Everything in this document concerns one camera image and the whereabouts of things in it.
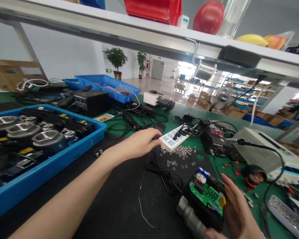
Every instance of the red ball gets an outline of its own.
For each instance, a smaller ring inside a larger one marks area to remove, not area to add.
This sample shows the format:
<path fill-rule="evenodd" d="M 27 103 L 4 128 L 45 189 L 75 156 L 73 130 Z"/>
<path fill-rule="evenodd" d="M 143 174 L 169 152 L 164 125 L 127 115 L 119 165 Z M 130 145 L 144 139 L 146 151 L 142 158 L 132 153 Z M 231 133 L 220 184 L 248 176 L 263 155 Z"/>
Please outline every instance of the red ball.
<path fill-rule="evenodd" d="M 223 24 L 224 5 L 218 1 L 208 1 L 198 10 L 193 30 L 215 35 Z"/>

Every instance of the shiny floor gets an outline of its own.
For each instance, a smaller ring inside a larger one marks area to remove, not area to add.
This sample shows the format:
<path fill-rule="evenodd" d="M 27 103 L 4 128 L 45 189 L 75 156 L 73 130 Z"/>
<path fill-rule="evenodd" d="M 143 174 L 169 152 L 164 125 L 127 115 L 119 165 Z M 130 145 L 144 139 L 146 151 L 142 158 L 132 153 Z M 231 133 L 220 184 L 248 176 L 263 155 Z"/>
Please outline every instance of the shiny floor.
<path fill-rule="evenodd" d="M 143 95 L 144 92 L 156 90 L 157 92 L 164 94 L 162 96 L 163 98 L 173 100 L 176 104 L 187 105 L 188 107 L 205 110 L 201 105 L 198 104 L 198 99 L 196 99 L 194 103 L 188 102 L 189 95 L 194 94 L 198 97 L 203 87 L 197 87 L 185 83 L 186 90 L 180 91 L 175 88 L 176 80 L 174 79 L 165 79 L 162 81 L 154 78 L 143 78 L 142 80 L 138 78 L 132 78 L 122 79 L 122 81 L 141 89 L 141 95 Z"/>

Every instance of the electric fan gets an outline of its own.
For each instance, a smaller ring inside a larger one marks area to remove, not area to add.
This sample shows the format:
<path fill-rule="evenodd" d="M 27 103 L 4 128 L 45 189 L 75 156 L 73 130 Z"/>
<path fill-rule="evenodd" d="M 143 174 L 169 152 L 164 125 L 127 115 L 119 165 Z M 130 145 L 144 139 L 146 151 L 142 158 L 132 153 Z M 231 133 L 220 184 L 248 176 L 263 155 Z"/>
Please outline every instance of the electric fan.
<path fill-rule="evenodd" d="M 237 91 L 229 87 L 216 88 L 209 98 L 211 107 L 209 112 L 213 109 L 222 110 L 225 106 L 230 104 L 237 98 Z"/>

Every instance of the white power strip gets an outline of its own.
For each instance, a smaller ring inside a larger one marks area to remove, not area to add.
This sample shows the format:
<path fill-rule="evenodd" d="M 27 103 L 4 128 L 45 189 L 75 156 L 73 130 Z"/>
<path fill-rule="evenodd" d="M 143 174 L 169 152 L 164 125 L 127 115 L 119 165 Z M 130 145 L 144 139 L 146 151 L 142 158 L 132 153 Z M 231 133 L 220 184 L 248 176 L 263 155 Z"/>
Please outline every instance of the white power strip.
<path fill-rule="evenodd" d="M 162 140 L 161 147 L 164 148 L 167 152 L 172 152 L 174 149 L 176 149 L 182 142 L 184 142 L 186 139 L 188 139 L 189 135 L 186 136 L 180 136 L 176 140 L 173 140 L 173 137 L 177 133 L 177 131 L 183 127 L 181 125 L 180 127 L 177 127 L 176 129 L 173 129 L 172 131 L 168 132 L 167 134 L 164 134 L 159 139 Z"/>

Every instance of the hand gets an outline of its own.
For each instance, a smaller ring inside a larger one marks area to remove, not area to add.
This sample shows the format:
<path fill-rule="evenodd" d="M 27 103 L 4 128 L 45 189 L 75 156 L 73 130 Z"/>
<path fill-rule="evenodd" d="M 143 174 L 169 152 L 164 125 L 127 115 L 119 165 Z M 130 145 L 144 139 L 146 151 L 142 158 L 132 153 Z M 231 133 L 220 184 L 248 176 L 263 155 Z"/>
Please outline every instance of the hand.
<path fill-rule="evenodd" d="M 162 136 L 162 133 L 154 128 L 137 131 L 130 137 L 107 149 L 104 153 L 119 160 L 119 163 L 132 158 L 139 158 L 149 153 L 155 146 L 161 144 L 160 139 L 152 139 Z"/>
<path fill-rule="evenodd" d="M 226 184 L 224 215 L 231 239 L 264 239 L 243 193 L 227 176 L 224 174 L 221 176 Z M 207 239 L 227 239 L 213 228 L 206 229 L 205 237 Z"/>

